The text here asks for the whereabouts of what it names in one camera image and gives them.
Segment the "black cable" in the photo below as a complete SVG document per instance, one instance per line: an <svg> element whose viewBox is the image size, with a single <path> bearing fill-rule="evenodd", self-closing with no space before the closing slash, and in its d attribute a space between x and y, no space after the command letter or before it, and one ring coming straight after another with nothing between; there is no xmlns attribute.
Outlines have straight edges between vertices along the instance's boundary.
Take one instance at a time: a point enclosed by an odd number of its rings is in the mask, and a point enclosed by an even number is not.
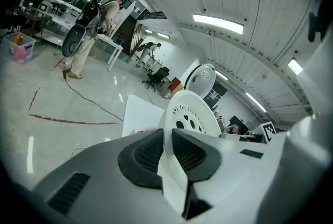
<svg viewBox="0 0 333 224"><path fill-rule="evenodd" d="M94 101L92 101L92 100L89 100L89 99L83 97L83 96L82 96L77 90L73 89L73 88L71 87L71 85L68 84L67 79L66 79L66 77L67 77L66 72L63 71L62 74L63 74L63 79L65 80L65 83L67 84L67 86L68 86L70 89L72 89L73 91L75 91L80 97L82 97L83 99L85 99L85 100L87 100L87 101L89 101L89 102L94 103L94 104L97 105L100 109L104 110L105 112L109 113L110 115L113 115L114 117L118 118L120 121L123 121L122 119L120 119L119 117L117 117L116 115L114 115L113 113L108 112L106 109L102 108L102 107L101 107L99 104L97 104L96 102L94 102Z"/></svg>

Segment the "ceiling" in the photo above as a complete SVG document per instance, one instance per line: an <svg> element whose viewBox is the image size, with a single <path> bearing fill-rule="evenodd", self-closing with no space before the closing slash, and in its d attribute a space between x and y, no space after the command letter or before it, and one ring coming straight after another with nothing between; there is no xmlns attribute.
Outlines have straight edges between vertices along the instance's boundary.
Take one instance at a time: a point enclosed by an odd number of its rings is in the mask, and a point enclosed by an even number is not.
<svg viewBox="0 0 333 224"><path fill-rule="evenodd" d="M287 64L294 57L304 67L319 45L307 40L307 30L308 14L317 12L321 0L152 1L189 47L200 47L207 61L230 78L230 88L261 119L291 125L306 116L308 101ZM244 33L194 22L193 14L241 23ZM258 111L246 92L267 114Z"/></svg>

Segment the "person sitting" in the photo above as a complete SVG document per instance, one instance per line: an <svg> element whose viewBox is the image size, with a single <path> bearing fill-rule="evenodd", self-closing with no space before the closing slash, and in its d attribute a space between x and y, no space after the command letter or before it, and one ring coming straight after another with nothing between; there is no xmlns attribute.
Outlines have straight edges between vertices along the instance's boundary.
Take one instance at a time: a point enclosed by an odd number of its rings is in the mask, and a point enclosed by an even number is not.
<svg viewBox="0 0 333 224"><path fill-rule="evenodd" d="M241 135L241 130L239 125L233 124L231 126L225 127L225 130L229 133L229 134L237 134L237 135Z"/></svg>

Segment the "cable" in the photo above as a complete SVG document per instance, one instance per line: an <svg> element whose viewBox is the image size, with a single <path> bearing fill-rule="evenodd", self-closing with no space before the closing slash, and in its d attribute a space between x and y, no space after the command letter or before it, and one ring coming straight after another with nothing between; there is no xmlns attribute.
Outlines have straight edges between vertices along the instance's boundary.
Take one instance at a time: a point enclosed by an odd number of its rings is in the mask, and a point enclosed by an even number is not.
<svg viewBox="0 0 333 224"><path fill-rule="evenodd" d="M68 84L68 82L67 82L67 79L66 79L67 75L66 75L66 72L65 72L65 71L62 72L62 75L63 75L63 79L65 80L65 83L67 84L67 86L68 86L70 89L72 89L73 91L75 91L75 92L76 92L81 98L83 98L83 99L85 99L85 100L87 100L87 101L89 101L89 102L94 103L94 104L97 105L100 109L104 110L105 112L109 113L110 115L113 115L114 117L118 118L120 121L123 121L122 119L120 119L119 117L117 117L115 114L113 114L113 113L107 111L106 109L102 108L102 107L101 107L99 104L97 104L96 102L94 102L94 101L92 101L92 100L89 100L89 99L83 97L83 96L82 96L77 90L73 89L73 88Z"/></svg>
<svg viewBox="0 0 333 224"><path fill-rule="evenodd" d="M73 153L74 153L74 156L76 155L75 150L86 149L86 148L87 148L87 147L85 147L83 144L77 144L77 145L74 147L74 149L73 149L73 151L71 152L71 154L69 155L69 159L72 158Z"/></svg>

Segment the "beige pants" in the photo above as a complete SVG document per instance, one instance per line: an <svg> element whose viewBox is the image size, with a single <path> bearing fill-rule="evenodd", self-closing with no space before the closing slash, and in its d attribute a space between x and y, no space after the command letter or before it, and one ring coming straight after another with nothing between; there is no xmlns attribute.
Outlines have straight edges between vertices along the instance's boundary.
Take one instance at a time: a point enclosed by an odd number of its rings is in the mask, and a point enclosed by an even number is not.
<svg viewBox="0 0 333 224"><path fill-rule="evenodd" d="M71 68L71 72L75 75L80 75L81 70L84 66L85 61L87 60L90 49L92 48L95 42L94 37L90 36L85 37L84 41L81 43L80 49L72 57L65 59L65 67Z"/></svg>

